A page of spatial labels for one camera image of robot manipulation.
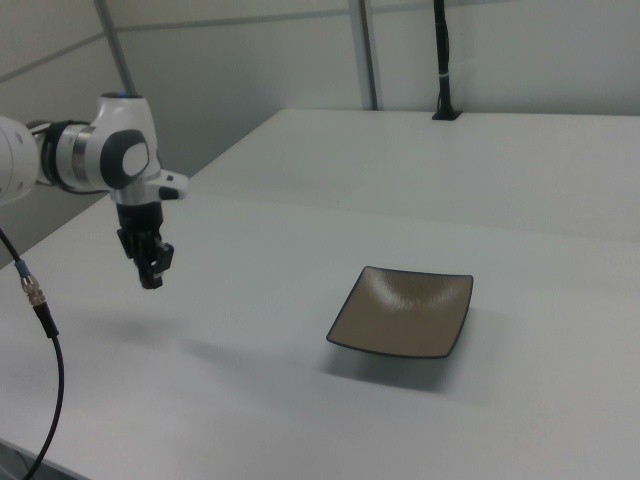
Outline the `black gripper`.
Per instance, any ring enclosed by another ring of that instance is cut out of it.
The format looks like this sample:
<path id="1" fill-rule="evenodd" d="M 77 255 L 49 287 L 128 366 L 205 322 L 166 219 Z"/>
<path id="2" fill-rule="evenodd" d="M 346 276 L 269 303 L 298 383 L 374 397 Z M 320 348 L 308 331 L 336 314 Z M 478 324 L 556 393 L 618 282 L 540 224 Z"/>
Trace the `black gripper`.
<path id="1" fill-rule="evenodd" d="M 160 288 L 174 255 L 174 247 L 161 241 L 161 203 L 117 204 L 116 209 L 120 225 L 117 234 L 127 257 L 134 259 L 141 286 L 147 290 Z"/>

